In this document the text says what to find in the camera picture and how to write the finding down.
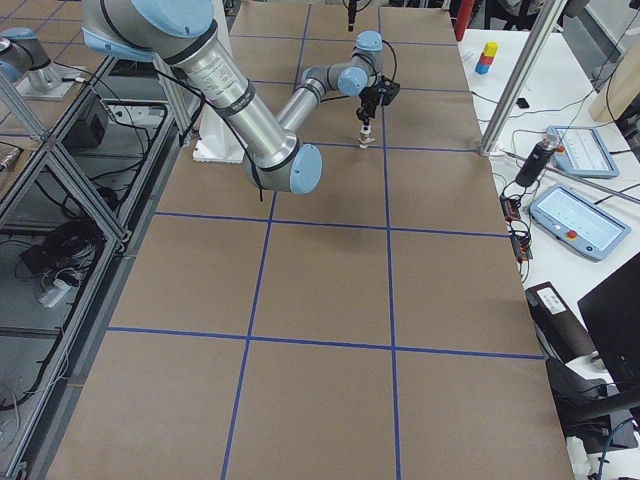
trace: colored block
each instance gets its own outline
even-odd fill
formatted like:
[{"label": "colored block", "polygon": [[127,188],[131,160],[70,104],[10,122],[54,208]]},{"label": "colored block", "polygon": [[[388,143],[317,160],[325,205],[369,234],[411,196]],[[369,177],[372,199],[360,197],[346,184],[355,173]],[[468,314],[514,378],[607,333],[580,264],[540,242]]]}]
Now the colored block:
[{"label": "colored block", "polygon": [[489,71],[489,65],[482,65],[480,62],[476,65],[476,73],[484,75]]},{"label": "colored block", "polygon": [[484,53],[480,54],[479,62],[483,65],[491,65],[493,63],[494,57],[487,57]]},{"label": "colored block", "polygon": [[496,53],[498,53],[498,42],[485,43],[482,53],[484,53],[485,57],[495,57]]}]

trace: black computer monitor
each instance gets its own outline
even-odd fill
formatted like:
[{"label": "black computer monitor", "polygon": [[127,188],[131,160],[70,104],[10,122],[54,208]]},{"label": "black computer monitor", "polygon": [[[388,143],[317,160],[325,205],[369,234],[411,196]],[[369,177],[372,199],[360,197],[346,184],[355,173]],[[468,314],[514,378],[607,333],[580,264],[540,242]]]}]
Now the black computer monitor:
[{"label": "black computer monitor", "polygon": [[585,295],[578,307],[622,395],[617,404],[609,403],[626,405],[640,420],[640,254]]}]

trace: white wall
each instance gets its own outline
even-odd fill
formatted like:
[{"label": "white wall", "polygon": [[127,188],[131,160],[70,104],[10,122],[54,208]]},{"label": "white wall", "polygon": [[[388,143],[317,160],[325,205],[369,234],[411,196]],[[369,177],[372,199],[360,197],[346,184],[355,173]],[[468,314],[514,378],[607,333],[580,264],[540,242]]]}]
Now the white wall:
[{"label": "white wall", "polygon": [[[636,14],[636,10],[629,8],[629,0],[591,0],[586,8],[614,43],[618,41]],[[632,27],[639,26],[640,14]],[[636,38],[637,36],[623,38],[620,42],[620,50],[628,50]]]}]

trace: white table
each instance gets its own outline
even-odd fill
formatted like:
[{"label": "white table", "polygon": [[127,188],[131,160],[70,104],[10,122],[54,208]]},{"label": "white table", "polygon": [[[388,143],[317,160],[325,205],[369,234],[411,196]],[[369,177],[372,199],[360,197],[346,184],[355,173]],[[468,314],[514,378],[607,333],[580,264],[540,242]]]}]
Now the white table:
[{"label": "white table", "polygon": [[[527,35],[527,32],[467,30],[459,44],[459,50],[470,90],[483,97],[499,100]],[[474,69],[487,41],[498,42],[500,48],[489,73],[478,75]],[[588,112],[596,93],[592,92],[591,83],[559,33],[551,34],[543,56],[538,60],[520,96],[527,99],[530,108],[522,110],[514,107],[511,113],[514,117],[524,112],[561,109],[586,96],[588,98],[583,104],[577,103],[560,112],[527,113],[518,118],[510,118],[499,137],[498,147],[504,150],[526,157],[534,144],[542,138],[541,133],[516,132],[514,134],[513,132],[518,129],[542,132],[549,125],[569,125],[572,120],[573,126],[601,125],[594,122]],[[478,96],[474,96],[474,104],[480,127],[484,131],[495,104]],[[629,148],[615,124],[603,126],[598,130],[609,151]],[[615,179],[594,179],[593,181],[614,190],[640,183],[640,164],[632,153],[614,155],[614,160],[620,169],[620,176]],[[494,173],[504,176],[507,181],[513,180],[519,170],[514,161],[508,157],[492,157],[491,162]],[[603,192],[582,186],[552,172],[547,172],[544,176],[538,193],[544,192],[558,182],[568,185],[591,201],[607,196]],[[502,189],[501,180],[497,180],[496,185],[500,190]],[[640,197],[640,187],[627,193]],[[531,196],[525,197],[523,203],[525,208],[521,208],[527,220],[529,218],[526,214],[526,205],[530,199]],[[580,321],[582,318],[577,306],[578,300],[640,251],[640,208],[617,198],[607,200],[601,204],[601,207],[632,228],[631,234],[601,262],[593,262],[577,255],[535,223],[531,225],[534,258],[530,262],[531,270],[524,287],[545,281],[552,282]],[[595,370],[587,361],[577,359],[570,366],[586,378],[603,377],[602,372]],[[598,455],[590,455],[589,461],[592,467],[597,468],[597,457]],[[611,463],[605,467],[604,478],[619,476],[640,478],[640,449],[610,452],[607,454],[607,459]]]}]

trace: light blue joint cap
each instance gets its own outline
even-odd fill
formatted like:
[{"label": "light blue joint cap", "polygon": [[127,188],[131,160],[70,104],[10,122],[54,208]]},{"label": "light blue joint cap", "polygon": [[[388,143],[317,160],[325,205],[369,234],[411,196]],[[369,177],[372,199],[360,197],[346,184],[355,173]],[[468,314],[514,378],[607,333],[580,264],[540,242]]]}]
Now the light blue joint cap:
[{"label": "light blue joint cap", "polygon": [[9,28],[4,32],[0,32],[0,37],[5,37],[9,40],[35,40],[38,38],[33,33],[33,30],[27,27]]},{"label": "light blue joint cap", "polygon": [[355,97],[367,86],[367,80],[367,72],[359,67],[348,67],[338,77],[338,88],[344,95]]},{"label": "light blue joint cap", "polygon": [[0,72],[2,72],[11,83],[17,82],[20,80],[20,77],[22,77],[20,70],[7,62],[0,62]]},{"label": "light blue joint cap", "polygon": [[211,0],[131,0],[131,3],[151,25],[174,37],[199,37],[213,21]]},{"label": "light blue joint cap", "polygon": [[382,37],[378,32],[366,30],[356,38],[356,48],[365,52],[380,52],[382,50]]},{"label": "light blue joint cap", "polygon": [[138,50],[129,45],[114,42],[84,27],[82,27],[82,33],[84,34],[84,43],[96,52],[125,60],[133,60],[134,62],[153,62],[153,52]]},{"label": "light blue joint cap", "polygon": [[315,145],[303,145],[291,165],[291,177],[289,178],[291,192],[297,195],[312,192],[318,186],[321,176],[322,155],[320,150]]}]

